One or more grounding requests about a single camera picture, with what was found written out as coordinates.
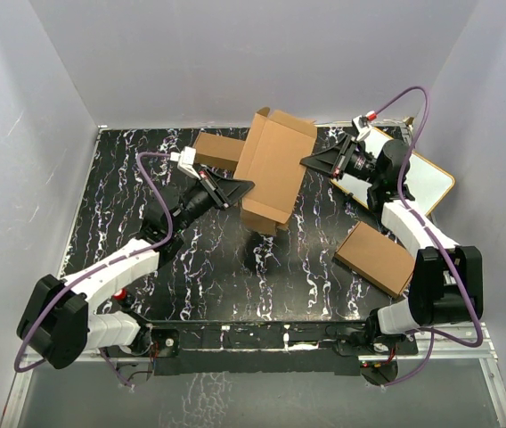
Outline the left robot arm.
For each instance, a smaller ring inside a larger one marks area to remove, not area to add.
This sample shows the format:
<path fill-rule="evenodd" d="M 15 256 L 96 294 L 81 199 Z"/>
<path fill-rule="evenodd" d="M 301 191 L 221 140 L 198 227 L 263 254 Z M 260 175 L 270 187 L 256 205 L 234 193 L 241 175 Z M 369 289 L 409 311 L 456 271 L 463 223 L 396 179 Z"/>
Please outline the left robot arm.
<path fill-rule="evenodd" d="M 165 266 L 196 219 L 212 208 L 231 208 L 254 186 L 202 169 L 185 192 L 169 191 L 148 203 L 139 232 L 122 248 L 75 274 L 37 281 L 16 329 L 22 345 L 56 369 L 86 350 L 117 346 L 134 356 L 146 353 L 152 335 L 134 315 L 127 286 Z"/>

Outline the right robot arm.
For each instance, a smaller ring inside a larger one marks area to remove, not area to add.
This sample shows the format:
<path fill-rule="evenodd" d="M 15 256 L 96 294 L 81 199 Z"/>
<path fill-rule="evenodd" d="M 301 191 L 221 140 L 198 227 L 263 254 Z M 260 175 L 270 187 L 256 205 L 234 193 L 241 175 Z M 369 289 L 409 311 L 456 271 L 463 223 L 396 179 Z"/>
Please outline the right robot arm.
<path fill-rule="evenodd" d="M 480 346 L 484 340 L 481 252 L 448 238 L 419 213 L 404 182 L 410 146 L 390 139 L 377 157 L 364 147 L 354 137 L 345 136 L 300 163 L 329 178 L 349 175 L 369 183 L 368 208 L 414 259 L 407 298 L 370 315 L 366 346 L 383 354 L 396 345 L 397 335 L 412 331 L 429 331 L 470 348 Z"/>

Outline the folded brown cardboard box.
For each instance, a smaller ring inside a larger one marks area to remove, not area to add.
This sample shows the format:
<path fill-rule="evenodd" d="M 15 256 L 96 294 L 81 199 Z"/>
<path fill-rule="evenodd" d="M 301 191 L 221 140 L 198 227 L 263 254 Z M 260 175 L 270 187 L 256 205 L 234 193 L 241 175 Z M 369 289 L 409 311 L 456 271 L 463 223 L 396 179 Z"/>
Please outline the folded brown cardboard box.
<path fill-rule="evenodd" d="M 195 162 L 208 167 L 235 171 L 245 142 L 226 136 L 200 132 L 193 144 Z"/>

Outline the yellow-framed whiteboard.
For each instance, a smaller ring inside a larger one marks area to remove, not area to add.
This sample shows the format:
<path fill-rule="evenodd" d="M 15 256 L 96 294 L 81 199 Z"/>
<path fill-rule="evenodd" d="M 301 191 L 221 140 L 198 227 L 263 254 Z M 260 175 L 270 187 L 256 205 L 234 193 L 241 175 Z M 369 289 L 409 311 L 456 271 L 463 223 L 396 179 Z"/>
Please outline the yellow-framed whiteboard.
<path fill-rule="evenodd" d="M 369 183 L 348 174 L 340 180 L 332 179 L 331 183 L 343 193 L 352 195 L 352 198 L 363 207 L 368 208 L 367 189 L 371 186 Z M 429 215 L 453 188 L 455 180 L 452 175 L 414 152 L 410 158 L 410 169 L 406 174 L 405 183 L 418 205 L 416 210 L 423 215 Z"/>

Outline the flat cardboard stack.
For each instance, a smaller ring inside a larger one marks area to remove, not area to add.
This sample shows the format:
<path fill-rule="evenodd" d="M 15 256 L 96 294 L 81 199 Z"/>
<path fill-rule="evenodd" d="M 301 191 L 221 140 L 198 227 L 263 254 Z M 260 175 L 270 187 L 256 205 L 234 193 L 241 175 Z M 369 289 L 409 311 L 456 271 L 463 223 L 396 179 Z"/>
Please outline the flat cardboard stack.
<path fill-rule="evenodd" d="M 393 298 L 404 293 L 414 259 L 407 250 L 362 221 L 348 233 L 334 258 Z"/>

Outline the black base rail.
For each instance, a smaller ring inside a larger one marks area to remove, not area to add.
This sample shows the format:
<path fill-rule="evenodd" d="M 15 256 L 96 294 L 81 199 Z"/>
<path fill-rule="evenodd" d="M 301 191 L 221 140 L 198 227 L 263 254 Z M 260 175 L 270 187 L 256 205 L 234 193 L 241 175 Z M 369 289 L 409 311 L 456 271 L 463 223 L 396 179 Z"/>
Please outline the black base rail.
<path fill-rule="evenodd" d="M 396 345 L 362 321 L 159 321 L 149 328 L 156 375 L 333 373 L 396 377 Z"/>

